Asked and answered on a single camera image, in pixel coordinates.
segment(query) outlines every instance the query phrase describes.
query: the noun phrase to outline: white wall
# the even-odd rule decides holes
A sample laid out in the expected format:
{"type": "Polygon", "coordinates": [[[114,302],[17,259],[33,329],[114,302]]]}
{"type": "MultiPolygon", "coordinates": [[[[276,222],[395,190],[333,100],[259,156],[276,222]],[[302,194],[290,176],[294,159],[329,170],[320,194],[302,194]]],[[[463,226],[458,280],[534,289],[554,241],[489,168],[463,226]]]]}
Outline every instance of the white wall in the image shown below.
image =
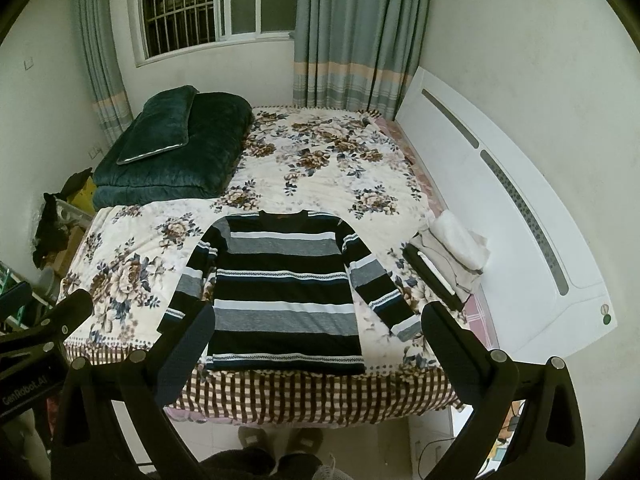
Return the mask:
{"type": "Polygon", "coordinates": [[[253,106],[291,104],[293,40],[212,46],[136,66],[127,0],[110,0],[110,5],[118,64],[134,115],[157,92],[186,84],[200,92],[238,94],[253,106]]]}
{"type": "Polygon", "coordinates": [[[568,359],[597,478],[640,416],[640,53],[605,0],[432,0],[420,64],[527,154],[604,275],[619,327],[568,359]]]}
{"type": "Polygon", "coordinates": [[[74,39],[71,0],[31,0],[0,45],[0,260],[29,280],[42,194],[106,148],[74,39]]]}

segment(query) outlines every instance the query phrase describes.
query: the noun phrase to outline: striped sweater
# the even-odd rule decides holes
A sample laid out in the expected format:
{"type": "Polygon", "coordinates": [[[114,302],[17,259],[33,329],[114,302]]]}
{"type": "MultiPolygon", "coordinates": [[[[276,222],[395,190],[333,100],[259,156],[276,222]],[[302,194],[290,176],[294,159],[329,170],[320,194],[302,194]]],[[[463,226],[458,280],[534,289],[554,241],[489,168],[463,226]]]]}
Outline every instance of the striped sweater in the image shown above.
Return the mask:
{"type": "Polygon", "coordinates": [[[347,222],[306,210],[227,216],[191,254],[158,330],[206,300],[215,313],[207,368],[363,373],[349,282],[394,335],[407,340],[420,330],[347,222]]]}

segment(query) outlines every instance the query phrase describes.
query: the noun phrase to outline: gray curtain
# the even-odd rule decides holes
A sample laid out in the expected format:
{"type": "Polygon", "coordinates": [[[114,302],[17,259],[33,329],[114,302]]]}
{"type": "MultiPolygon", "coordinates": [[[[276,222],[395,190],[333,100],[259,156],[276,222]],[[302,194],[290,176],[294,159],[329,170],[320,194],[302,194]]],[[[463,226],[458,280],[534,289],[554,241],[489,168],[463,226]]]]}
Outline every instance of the gray curtain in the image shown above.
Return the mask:
{"type": "Polygon", "coordinates": [[[418,68],[429,0],[298,0],[294,103],[392,119],[418,68]]]}
{"type": "Polygon", "coordinates": [[[75,26],[100,127],[113,144],[133,120],[116,58],[109,0],[72,0],[75,26]]]}

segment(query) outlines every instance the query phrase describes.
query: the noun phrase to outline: pillow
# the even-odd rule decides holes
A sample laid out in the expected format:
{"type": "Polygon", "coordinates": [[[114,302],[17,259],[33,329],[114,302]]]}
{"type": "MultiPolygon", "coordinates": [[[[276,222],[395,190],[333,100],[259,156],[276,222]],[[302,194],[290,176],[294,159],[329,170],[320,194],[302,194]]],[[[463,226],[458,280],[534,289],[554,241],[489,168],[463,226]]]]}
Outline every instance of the pillow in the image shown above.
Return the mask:
{"type": "Polygon", "coordinates": [[[127,142],[116,164],[129,164],[184,146],[189,141],[189,114],[197,93],[193,86],[186,85],[165,90],[149,99],[127,129],[127,142]]]}

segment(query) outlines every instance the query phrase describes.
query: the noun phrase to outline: wall outlet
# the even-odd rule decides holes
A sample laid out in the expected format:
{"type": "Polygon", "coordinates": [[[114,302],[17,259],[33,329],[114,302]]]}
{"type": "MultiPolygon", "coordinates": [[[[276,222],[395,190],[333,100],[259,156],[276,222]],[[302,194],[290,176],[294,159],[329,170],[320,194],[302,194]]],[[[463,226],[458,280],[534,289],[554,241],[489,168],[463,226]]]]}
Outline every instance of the wall outlet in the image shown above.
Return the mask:
{"type": "Polygon", "coordinates": [[[89,153],[89,158],[91,160],[97,157],[99,153],[104,154],[102,151],[102,146],[100,144],[94,144],[92,147],[89,148],[88,153],[89,153]]]}

